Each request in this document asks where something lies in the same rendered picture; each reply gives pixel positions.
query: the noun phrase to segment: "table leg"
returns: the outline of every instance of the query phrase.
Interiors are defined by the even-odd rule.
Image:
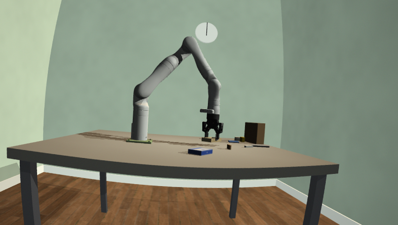
[[[107,173],[99,173],[99,191],[101,193],[101,212],[108,212],[108,199],[107,199]]]
[[[38,205],[37,164],[19,161],[22,212],[25,225],[41,225]]]
[[[230,204],[230,218],[234,219],[236,216],[236,208],[237,208],[237,195],[239,193],[239,181],[232,181],[232,195],[231,195],[231,204]]]
[[[311,176],[303,225],[317,225],[321,215],[326,175]]]

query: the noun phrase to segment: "tabletop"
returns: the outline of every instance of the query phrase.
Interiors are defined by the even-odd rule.
[[[339,164],[248,142],[148,134],[152,144],[126,142],[130,132],[95,130],[7,148],[7,158],[107,173],[178,179],[236,180],[338,173]],[[190,148],[213,149],[204,156]]]

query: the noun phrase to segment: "teal wall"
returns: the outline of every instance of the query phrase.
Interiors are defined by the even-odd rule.
[[[323,203],[396,224],[398,1],[282,1],[282,149],[340,164]],[[281,181],[308,194],[309,177]]]
[[[218,38],[199,46],[222,84],[221,137],[266,123],[265,143],[340,164],[325,205],[394,224],[397,11],[394,0],[2,1],[0,181],[19,173],[7,147],[130,131],[135,85],[210,22]],[[206,105],[190,56],[149,97],[148,132],[202,136]],[[280,180],[308,194],[309,177]]]

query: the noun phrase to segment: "gray robotic arm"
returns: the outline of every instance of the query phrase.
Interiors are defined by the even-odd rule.
[[[176,53],[165,58],[147,79],[134,88],[134,112],[133,123],[131,124],[132,140],[147,140],[149,115],[148,97],[158,84],[168,77],[168,75],[191,54],[195,59],[200,74],[202,74],[202,77],[208,84],[207,109],[200,110],[203,113],[207,113],[207,122],[202,122],[202,131],[205,132],[205,137],[208,137],[209,130],[214,129],[216,132],[215,138],[216,140],[219,139],[220,133],[222,133],[223,130],[223,123],[218,122],[220,118],[219,91],[221,89],[221,84],[206,62],[196,39],[193,37],[186,37],[182,46]]]

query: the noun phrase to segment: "wooden floor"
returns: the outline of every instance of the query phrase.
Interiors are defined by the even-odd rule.
[[[107,181],[108,212],[100,210],[100,181],[38,175],[42,225],[301,225],[306,205],[277,187],[241,187],[235,219],[232,188],[186,188]],[[21,185],[0,192],[0,224],[23,225]],[[320,225],[337,225],[321,214]]]

